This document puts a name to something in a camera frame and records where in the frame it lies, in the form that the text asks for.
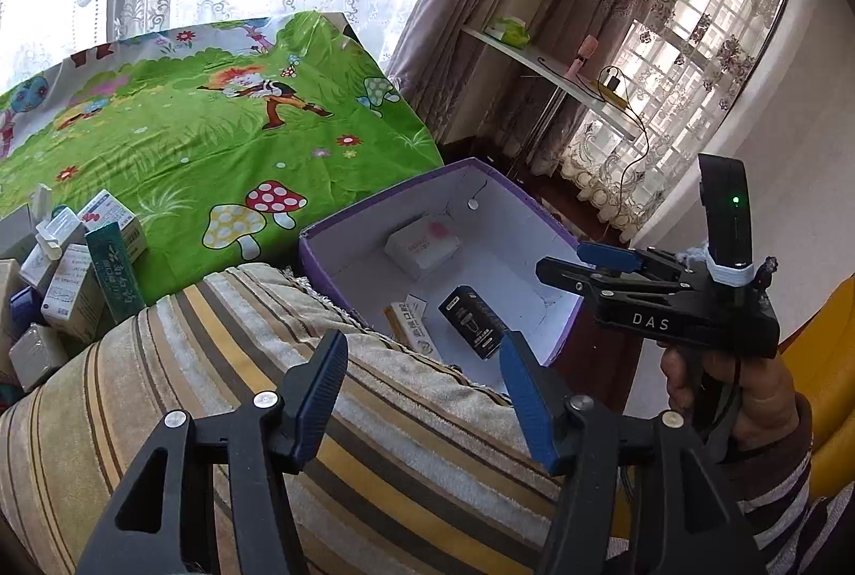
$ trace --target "striped blanket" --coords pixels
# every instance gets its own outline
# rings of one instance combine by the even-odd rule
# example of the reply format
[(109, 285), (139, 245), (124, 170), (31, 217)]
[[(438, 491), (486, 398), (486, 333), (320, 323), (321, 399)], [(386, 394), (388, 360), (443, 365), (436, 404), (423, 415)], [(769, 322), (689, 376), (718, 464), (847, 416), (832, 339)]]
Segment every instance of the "striped blanket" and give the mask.
[[(230, 411), (330, 327), (348, 337), (348, 375), (317, 459), (286, 477), (311, 572), (531, 572), (560, 486), (508, 403), (255, 263), (159, 300), (4, 413), (0, 509), (44, 572), (74, 572), (165, 411)], [(222, 572), (236, 573), (221, 468), (215, 511)]]

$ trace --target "black product box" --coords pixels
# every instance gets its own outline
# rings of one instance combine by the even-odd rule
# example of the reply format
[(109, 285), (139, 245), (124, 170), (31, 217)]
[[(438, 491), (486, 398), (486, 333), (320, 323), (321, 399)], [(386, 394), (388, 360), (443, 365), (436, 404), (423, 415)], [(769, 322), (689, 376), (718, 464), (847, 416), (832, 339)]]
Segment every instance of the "black product box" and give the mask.
[(472, 286), (457, 286), (439, 306), (439, 311), (482, 359), (496, 352), (504, 332), (508, 331), (506, 324)]

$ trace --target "hand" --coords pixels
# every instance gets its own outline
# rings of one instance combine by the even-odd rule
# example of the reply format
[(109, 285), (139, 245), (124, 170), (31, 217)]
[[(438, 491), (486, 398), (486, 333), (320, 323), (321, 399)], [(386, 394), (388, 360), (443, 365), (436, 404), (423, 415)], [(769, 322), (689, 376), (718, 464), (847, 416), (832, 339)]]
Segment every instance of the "hand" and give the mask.
[[(675, 348), (662, 356), (662, 372), (668, 378), (668, 401), (674, 411), (689, 411), (694, 392), (689, 386), (686, 362)], [(734, 380), (735, 360), (727, 353), (707, 353), (704, 370), (724, 383)], [(740, 450), (764, 447), (781, 440), (798, 427), (792, 375), (781, 356), (746, 358), (740, 371), (742, 407), (731, 436)]]

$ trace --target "green bedsheet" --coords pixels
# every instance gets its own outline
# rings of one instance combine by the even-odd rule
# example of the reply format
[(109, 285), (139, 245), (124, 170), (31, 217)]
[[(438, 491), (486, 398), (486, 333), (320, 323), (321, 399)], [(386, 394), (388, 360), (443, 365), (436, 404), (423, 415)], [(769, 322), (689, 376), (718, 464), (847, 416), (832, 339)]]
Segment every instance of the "green bedsheet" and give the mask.
[(276, 263), (300, 229), (441, 165), (371, 56), (315, 12), (102, 45), (0, 110), (0, 214), (39, 182), (76, 211), (108, 189), (144, 225), (149, 303), (228, 265)]

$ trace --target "striped sleeve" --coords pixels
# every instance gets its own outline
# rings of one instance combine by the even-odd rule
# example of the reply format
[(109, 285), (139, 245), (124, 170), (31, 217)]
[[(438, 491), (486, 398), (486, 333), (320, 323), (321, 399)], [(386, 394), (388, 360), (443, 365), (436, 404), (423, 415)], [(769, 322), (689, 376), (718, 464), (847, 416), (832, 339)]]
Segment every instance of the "striped sleeve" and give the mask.
[(741, 498), (769, 575), (855, 572), (852, 484), (833, 499), (810, 503), (811, 406), (801, 395), (796, 403), (797, 430), (722, 468)]

